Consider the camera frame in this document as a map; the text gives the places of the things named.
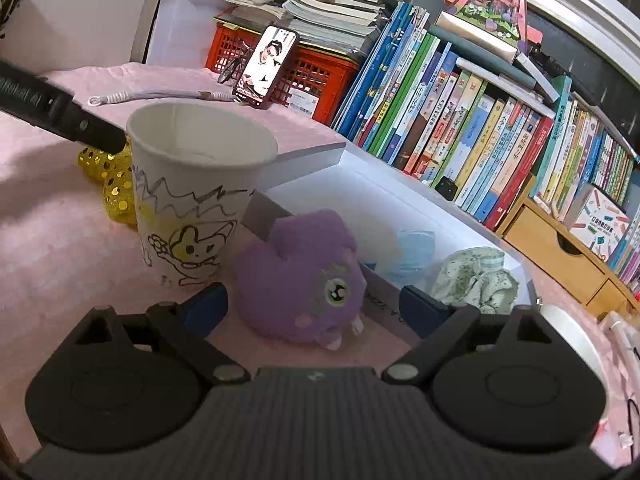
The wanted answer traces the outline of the red plastic crate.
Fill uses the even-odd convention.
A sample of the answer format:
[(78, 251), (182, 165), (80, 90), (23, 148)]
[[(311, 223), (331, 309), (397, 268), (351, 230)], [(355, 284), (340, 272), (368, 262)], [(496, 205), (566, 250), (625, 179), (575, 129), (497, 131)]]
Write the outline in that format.
[[(254, 48), (260, 35), (256, 30), (218, 20), (205, 67), (220, 74), (226, 65)], [(349, 58), (325, 50), (298, 46), (273, 90), (273, 103), (294, 107), (316, 122), (329, 125), (342, 99), (354, 82), (359, 65)]]

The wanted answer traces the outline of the white PVC pipe frame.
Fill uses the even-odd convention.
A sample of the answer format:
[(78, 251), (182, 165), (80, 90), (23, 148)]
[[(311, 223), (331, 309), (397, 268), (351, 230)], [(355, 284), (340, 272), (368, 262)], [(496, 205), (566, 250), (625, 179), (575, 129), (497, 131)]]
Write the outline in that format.
[(639, 332), (615, 311), (605, 315), (601, 327), (612, 339), (612, 346), (626, 368), (632, 398), (639, 403)]

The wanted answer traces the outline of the green floral cloth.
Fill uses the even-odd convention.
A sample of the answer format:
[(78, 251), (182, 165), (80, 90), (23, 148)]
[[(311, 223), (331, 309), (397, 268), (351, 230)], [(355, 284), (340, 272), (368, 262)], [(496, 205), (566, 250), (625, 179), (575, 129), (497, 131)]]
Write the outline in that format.
[(490, 247), (454, 252), (442, 262), (428, 294), (448, 306), (472, 306), (483, 314), (509, 314), (520, 284), (504, 267), (505, 256)]

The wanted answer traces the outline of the yellow sequin pouch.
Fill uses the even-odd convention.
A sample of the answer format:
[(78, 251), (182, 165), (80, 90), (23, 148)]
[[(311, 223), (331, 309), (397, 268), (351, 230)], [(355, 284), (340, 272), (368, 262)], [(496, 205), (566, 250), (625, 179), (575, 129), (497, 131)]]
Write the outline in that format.
[(126, 144), (117, 154), (86, 146), (79, 152), (77, 163), (87, 178), (101, 185), (107, 217), (135, 228), (137, 218), (130, 145)]

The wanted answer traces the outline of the triangular paper house model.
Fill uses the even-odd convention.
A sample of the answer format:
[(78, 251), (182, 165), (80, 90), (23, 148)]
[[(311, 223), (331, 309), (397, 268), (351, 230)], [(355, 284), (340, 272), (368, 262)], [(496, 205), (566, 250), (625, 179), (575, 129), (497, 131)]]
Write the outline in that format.
[(526, 0), (454, 0), (436, 25), (509, 64), (528, 49)]

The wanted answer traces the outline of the white shallow box tray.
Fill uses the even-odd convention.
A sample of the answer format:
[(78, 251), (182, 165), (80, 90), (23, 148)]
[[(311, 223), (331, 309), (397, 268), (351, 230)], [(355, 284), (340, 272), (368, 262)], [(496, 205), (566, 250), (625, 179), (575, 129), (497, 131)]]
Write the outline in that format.
[(405, 259), (404, 233), (431, 232), (435, 237), (434, 254), (416, 281), (424, 292), (453, 252), (493, 247), (503, 252), (504, 268), (518, 280), (518, 304), (536, 302), (526, 260), (515, 249), (431, 188), (350, 143), (279, 155), (265, 170), (243, 223), (264, 240), (277, 219), (320, 209), (337, 212), (356, 237), (368, 281), (363, 315), (407, 344), (418, 337), (400, 316), (399, 287), (384, 276), (388, 266)]

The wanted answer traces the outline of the paper cup with rabbit drawing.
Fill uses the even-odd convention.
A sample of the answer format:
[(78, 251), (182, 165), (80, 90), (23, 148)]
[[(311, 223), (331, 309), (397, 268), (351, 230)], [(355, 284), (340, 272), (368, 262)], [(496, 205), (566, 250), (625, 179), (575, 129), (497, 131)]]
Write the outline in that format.
[(135, 110), (126, 131), (145, 264), (172, 286), (213, 281), (276, 139), (231, 110), (177, 101)]

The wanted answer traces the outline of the small black cube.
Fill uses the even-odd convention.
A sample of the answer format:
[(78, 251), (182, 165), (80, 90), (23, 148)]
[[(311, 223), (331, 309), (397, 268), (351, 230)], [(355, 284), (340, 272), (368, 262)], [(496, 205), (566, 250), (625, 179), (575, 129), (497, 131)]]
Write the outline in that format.
[(448, 177), (441, 177), (435, 185), (435, 191), (448, 202), (453, 202), (456, 198), (458, 187), (454, 180)]

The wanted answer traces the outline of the second row of books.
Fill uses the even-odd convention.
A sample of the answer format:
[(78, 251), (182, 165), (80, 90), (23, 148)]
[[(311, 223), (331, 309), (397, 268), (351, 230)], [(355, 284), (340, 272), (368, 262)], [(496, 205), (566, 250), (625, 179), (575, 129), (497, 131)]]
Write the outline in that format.
[(580, 96), (570, 76), (552, 81), (559, 92), (555, 123), (535, 170), (530, 197), (563, 224), (576, 194), (585, 184), (605, 193), (629, 218), (629, 226), (608, 262), (604, 262), (634, 294), (639, 292), (639, 211), (624, 206), (639, 157), (614, 136), (602, 113)]

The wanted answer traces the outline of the paper cup with cat drawing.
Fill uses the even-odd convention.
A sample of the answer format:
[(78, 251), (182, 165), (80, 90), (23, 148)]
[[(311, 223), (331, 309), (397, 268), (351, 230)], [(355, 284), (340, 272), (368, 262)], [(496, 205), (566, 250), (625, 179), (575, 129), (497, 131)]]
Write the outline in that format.
[(562, 308), (553, 304), (544, 304), (539, 308), (539, 312), (599, 378), (605, 391), (605, 404), (601, 420), (607, 419), (610, 395), (608, 394), (605, 369), (597, 347), (582, 326)]

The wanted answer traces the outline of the purple plush toy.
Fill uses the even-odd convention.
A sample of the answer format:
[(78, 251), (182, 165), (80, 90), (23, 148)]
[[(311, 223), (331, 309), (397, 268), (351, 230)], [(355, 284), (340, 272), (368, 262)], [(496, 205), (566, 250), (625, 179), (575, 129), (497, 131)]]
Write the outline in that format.
[(345, 330), (363, 332), (356, 238), (331, 209), (276, 220), (238, 255), (235, 278), (235, 310), (257, 333), (337, 350)]

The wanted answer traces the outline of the row of upright books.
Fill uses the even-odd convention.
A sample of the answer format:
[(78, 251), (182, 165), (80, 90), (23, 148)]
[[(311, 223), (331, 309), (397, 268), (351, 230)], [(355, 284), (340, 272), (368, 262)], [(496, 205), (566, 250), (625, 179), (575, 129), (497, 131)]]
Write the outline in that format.
[(430, 188), (454, 180), (454, 202), (486, 223), (510, 204), (509, 181), (532, 168), (555, 118), (503, 66), (398, 3), (332, 126)]

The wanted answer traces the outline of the stack of paperback books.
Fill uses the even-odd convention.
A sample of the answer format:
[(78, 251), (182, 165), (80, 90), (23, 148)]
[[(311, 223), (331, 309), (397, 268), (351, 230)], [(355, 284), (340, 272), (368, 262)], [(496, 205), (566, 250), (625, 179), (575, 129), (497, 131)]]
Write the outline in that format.
[(369, 54), (390, 20), (386, 0), (285, 0), (255, 4), (250, 0), (220, 0), (229, 11), (220, 16), (226, 25), (263, 32), (273, 25), (296, 32), (306, 47), (331, 51), (360, 60)]

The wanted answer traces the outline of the smartphone on stand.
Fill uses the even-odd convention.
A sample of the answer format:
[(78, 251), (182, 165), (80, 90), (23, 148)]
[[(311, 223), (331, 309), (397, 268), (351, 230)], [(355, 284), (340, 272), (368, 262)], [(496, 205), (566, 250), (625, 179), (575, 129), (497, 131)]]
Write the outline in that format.
[(265, 105), (297, 43), (294, 30), (268, 26), (234, 85), (235, 99), (251, 107)]

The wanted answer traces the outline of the wooden drawer organizer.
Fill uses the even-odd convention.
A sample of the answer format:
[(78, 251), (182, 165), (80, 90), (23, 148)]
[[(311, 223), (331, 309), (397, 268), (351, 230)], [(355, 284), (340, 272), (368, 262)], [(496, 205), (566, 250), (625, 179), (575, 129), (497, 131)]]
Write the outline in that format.
[(596, 318), (606, 312), (637, 315), (639, 303), (606, 264), (528, 197), (531, 174), (496, 234), (541, 268)]

